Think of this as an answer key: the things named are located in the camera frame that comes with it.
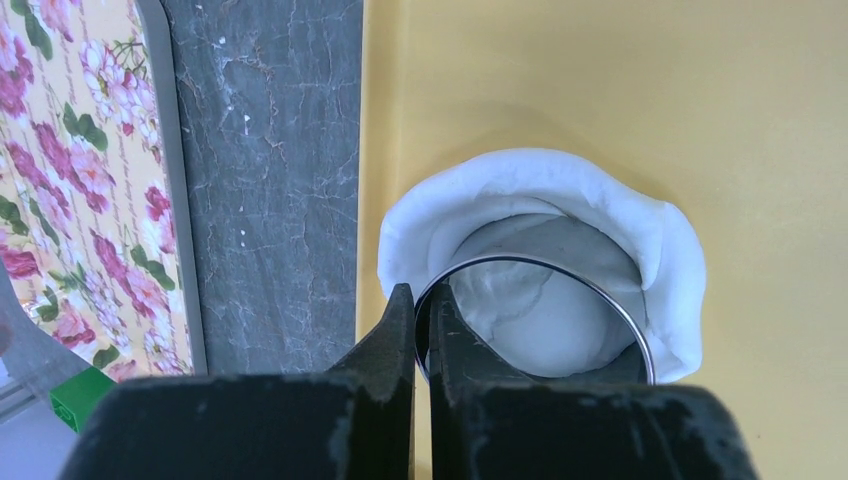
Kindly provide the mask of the white dough ball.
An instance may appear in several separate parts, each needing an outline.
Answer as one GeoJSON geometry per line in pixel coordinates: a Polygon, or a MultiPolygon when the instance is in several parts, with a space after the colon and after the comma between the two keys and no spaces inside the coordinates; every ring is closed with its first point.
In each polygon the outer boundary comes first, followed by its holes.
{"type": "Polygon", "coordinates": [[[525,213],[573,216],[607,235],[635,261],[659,382],[680,380],[701,367],[707,269],[694,227],[677,206],[566,152],[489,152],[412,187],[380,227],[376,276],[383,294],[398,283],[422,293],[472,232],[525,213]]]}

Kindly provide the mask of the yellow cutting mat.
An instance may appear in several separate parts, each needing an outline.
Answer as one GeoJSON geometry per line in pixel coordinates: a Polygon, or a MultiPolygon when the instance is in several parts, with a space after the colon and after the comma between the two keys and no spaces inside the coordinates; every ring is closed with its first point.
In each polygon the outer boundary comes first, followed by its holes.
{"type": "Polygon", "coordinates": [[[356,333],[386,211],[545,147],[666,200],[705,252],[704,361],[763,479],[847,475],[843,1],[368,1],[356,333]]]}

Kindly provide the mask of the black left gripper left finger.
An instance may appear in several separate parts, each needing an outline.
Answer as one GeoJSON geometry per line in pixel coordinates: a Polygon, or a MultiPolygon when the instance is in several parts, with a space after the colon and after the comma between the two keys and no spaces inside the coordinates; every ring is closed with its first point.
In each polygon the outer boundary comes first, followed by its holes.
{"type": "Polygon", "coordinates": [[[148,377],[98,404],[64,479],[408,479],[414,300],[393,289],[378,324],[327,370],[148,377]]]}

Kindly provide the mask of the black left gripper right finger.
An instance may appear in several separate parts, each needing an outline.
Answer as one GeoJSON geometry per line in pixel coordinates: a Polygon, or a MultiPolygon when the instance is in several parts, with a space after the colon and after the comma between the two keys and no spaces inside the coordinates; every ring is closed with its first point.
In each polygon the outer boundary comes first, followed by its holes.
{"type": "Polygon", "coordinates": [[[437,479],[754,479],[737,425],[690,386],[533,380],[465,324],[450,287],[427,302],[437,479]]]}

